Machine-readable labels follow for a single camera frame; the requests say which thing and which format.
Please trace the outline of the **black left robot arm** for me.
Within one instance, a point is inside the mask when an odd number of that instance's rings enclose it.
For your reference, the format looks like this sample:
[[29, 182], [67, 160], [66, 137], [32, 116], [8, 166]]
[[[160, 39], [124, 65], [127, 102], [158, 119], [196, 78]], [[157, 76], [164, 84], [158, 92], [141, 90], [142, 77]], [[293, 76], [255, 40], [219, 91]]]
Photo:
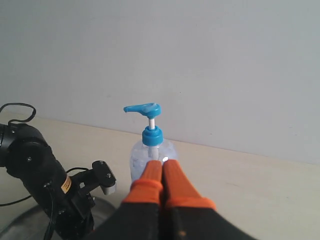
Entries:
[[94, 229], [90, 194], [80, 194], [35, 127], [25, 123], [0, 126], [0, 165], [23, 186], [49, 217], [43, 238], [57, 233], [63, 240], [80, 240]]

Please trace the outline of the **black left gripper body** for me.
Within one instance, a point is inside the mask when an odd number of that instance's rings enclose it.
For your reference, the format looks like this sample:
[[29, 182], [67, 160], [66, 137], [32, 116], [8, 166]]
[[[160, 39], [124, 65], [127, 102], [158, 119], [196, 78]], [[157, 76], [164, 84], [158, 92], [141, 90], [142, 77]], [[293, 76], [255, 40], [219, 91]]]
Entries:
[[95, 203], [89, 192], [81, 192], [81, 184], [86, 183], [88, 172], [78, 172], [66, 176], [67, 192], [58, 192], [52, 181], [43, 186], [48, 194], [49, 209], [45, 213], [49, 217], [43, 239], [50, 240], [57, 233], [63, 240], [81, 240], [94, 228], [91, 208]]

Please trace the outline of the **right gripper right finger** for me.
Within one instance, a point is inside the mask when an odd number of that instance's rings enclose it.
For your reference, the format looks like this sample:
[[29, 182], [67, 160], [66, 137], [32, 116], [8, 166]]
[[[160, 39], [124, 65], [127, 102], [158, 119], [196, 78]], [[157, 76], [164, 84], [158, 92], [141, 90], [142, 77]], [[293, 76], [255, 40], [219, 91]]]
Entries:
[[171, 240], [253, 240], [216, 209], [191, 184], [179, 162], [169, 159], [163, 164], [165, 208], [169, 214]]

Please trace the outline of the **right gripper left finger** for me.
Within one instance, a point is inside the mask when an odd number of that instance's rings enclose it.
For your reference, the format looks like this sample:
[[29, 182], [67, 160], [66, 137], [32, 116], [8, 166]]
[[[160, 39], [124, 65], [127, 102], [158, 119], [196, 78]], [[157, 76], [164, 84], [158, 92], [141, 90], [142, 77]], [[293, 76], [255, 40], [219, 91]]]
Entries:
[[119, 208], [87, 240], [157, 240], [163, 191], [162, 164], [151, 160]]

